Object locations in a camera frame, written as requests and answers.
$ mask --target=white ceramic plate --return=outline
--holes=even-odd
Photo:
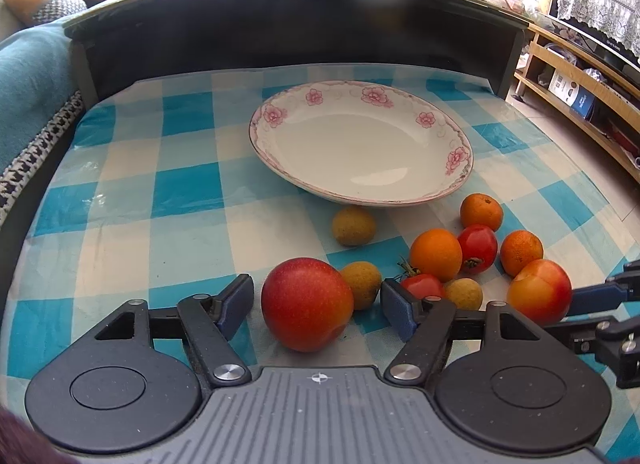
[[[366,82],[307,83],[258,108],[249,136],[260,159],[325,199],[369,206],[427,202],[457,190],[473,153],[434,105]]]

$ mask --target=pink flower design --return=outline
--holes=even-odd
[[[309,92],[306,93],[305,98],[307,105],[319,105],[322,103],[322,91],[310,89]]]
[[[446,175],[451,175],[453,171],[460,166],[462,161],[466,161],[469,158],[469,152],[464,147],[458,147],[452,152],[449,152],[447,158],[447,171]]]
[[[394,103],[385,94],[385,90],[377,85],[372,85],[362,89],[362,97],[360,98],[366,103],[375,105],[376,107],[393,107]]]
[[[420,112],[418,117],[415,118],[416,123],[420,123],[424,128],[428,129],[436,122],[436,117],[433,112]]]
[[[268,103],[262,109],[262,117],[274,129],[287,117],[287,109],[279,109]]]

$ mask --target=wooden shelf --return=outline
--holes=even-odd
[[[607,139],[605,136],[603,136],[596,127],[594,127],[588,121],[585,121],[571,107],[569,107],[569,105],[559,99],[555,94],[549,92],[547,89],[538,85],[537,83],[528,80],[519,72],[515,72],[514,76],[520,82],[523,82],[524,85],[529,87],[533,92],[538,94],[541,98],[548,101],[551,105],[553,105],[553,107],[558,109],[567,118],[569,118],[578,128],[583,130],[589,137],[591,137],[591,139],[593,139],[598,145],[605,149],[611,157],[619,162],[619,164],[622,165],[622,167],[625,168],[625,170],[628,171],[631,176],[640,183],[640,170],[638,170],[635,165],[629,160],[629,158],[626,157],[625,152],[622,151],[622,148],[620,148],[618,144],[610,141],[610,139]]]
[[[605,105],[609,106],[613,112],[629,123],[634,130],[640,131],[640,111],[633,105],[625,103],[614,92],[607,88],[607,86],[594,80],[584,71],[572,66],[561,56],[546,50],[534,42],[531,42],[529,46],[529,54],[537,56],[546,64],[555,67],[564,75],[574,80],[578,85],[583,86]]]
[[[591,54],[589,54],[587,51],[576,46],[573,42],[564,40],[564,38],[559,37],[555,33],[552,33],[551,31],[547,31],[546,29],[541,28],[535,24],[530,24],[529,29],[539,35],[542,35],[547,40],[551,40],[552,42],[555,42],[556,44],[564,47],[565,49],[568,49],[569,51],[574,53],[576,56],[580,57],[585,62],[587,62],[588,64],[591,64],[593,67],[598,69],[601,73],[603,73],[604,76],[606,76],[606,78],[609,78],[610,80],[613,80],[614,82],[616,82],[629,94],[634,96],[634,98],[640,99],[639,88],[637,88],[635,85],[630,83],[626,78],[623,78],[622,76],[620,76],[616,71],[611,69],[607,64],[603,64],[600,60],[598,60],[594,56],[591,56]]]

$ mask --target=floor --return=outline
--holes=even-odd
[[[558,145],[598,187],[623,224],[640,243],[640,184],[620,167],[607,152],[532,91],[526,90],[524,103],[511,94],[507,101],[522,112]]]

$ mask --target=checkered tablecloth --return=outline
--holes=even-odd
[[[262,101],[292,85],[363,80],[433,102],[465,131],[474,150],[471,177],[445,199],[373,210],[373,242],[345,249],[331,235],[339,208],[265,167],[248,140]],[[422,231],[462,229],[458,210],[472,192],[504,208],[498,240],[528,229],[574,287],[602,282],[640,250],[593,183],[483,80],[423,67],[293,66],[202,72],[139,82],[82,118],[24,243],[0,337],[0,390],[24,414],[34,374],[73,340],[130,298],[173,306],[218,293],[249,273],[256,301],[232,345],[248,365],[363,365],[385,368],[401,342],[379,306],[354,314],[341,338],[316,354],[281,347],[264,325],[260,288],[292,257],[340,269],[368,260],[384,277]],[[478,276],[485,301],[504,298],[509,279],[497,263]],[[633,313],[620,307],[618,317]],[[452,357],[477,347],[457,343]],[[184,359],[179,341],[156,348]],[[588,362],[612,386],[614,407],[599,447],[612,460],[638,452],[640,392],[618,390],[611,372]]]

